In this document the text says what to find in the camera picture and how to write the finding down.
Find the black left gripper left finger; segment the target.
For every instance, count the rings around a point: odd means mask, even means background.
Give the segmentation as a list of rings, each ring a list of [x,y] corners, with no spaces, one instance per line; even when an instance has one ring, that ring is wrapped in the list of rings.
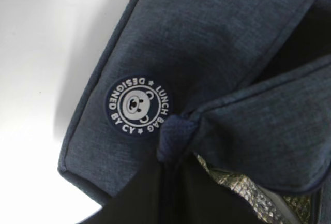
[[[162,179],[162,164],[145,163],[114,198],[81,223],[165,223]]]

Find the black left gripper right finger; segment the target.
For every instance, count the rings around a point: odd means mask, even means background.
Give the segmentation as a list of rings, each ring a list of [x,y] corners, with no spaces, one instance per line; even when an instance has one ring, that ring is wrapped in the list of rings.
[[[190,154],[179,165],[182,223],[289,223],[275,203],[245,176],[213,178]]]

